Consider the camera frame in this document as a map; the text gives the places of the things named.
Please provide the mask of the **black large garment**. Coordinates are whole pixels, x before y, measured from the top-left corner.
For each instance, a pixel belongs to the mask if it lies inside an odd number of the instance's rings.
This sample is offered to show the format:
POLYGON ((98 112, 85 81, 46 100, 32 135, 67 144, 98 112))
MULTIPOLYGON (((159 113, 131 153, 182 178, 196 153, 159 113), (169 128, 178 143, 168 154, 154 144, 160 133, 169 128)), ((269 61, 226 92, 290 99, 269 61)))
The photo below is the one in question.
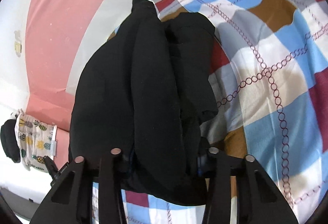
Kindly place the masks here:
POLYGON ((162 22, 152 2, 132 0, 131 14, 80 76, 69 158, 96 164, 117 147, 123 189, 183 206, 204 204, 198 155, 200 126, 218 113, 208 81, 214 33, 200 13, 162 22))

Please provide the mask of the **pineapple print storage box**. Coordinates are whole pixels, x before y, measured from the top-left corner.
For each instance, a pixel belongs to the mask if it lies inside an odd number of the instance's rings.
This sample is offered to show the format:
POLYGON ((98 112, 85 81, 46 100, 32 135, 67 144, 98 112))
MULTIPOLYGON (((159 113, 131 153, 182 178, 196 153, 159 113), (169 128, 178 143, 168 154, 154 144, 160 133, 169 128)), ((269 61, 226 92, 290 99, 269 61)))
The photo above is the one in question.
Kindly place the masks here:
POLYGON ((23 110, 18 110, 15 117, 15 136, 22 165, 27 170, 47 173, 43 158, 56 155, 57 126, 41 122, 23 110))

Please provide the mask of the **black folded garment in box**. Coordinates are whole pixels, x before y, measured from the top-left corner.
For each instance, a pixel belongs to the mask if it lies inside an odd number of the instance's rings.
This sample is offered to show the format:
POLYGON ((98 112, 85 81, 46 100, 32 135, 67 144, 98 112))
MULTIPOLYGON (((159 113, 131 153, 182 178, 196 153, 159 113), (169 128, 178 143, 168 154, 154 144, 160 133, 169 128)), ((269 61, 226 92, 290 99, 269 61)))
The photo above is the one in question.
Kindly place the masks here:
POLYGON ((15 125, 16 120, 9 119, 1 126, 1 143, 5 155, 14 163, 20 163, 21 156, 15 134, 15 125))

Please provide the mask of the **plaid checkered bed sheet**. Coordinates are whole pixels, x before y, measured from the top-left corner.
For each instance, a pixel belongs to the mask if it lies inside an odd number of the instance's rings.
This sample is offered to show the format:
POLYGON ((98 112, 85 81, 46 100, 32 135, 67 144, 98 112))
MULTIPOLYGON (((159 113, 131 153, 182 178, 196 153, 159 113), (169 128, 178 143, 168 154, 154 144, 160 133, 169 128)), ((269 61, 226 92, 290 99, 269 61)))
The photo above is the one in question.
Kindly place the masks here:
MULTIPOLYGON (((99 1, 116 33, 128 7, 99 1)), ((213 23, 219 114, 204 132, 231 156, 257 158, 308 221, 327 192, 327 1, 150 1, 163 20, 199 12, 213 23)))

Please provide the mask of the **white wall socket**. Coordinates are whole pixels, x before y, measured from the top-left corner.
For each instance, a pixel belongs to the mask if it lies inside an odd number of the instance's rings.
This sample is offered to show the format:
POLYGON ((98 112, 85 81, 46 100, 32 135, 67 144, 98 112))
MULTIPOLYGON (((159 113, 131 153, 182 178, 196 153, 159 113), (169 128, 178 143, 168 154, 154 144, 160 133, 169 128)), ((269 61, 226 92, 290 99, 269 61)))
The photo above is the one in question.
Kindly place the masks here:
POLYGON ((15 52, 16 56, 20 57, 22 54, 22 38, 21 38, 21 31, 16 30, 14 31, 15 34, 15 52))

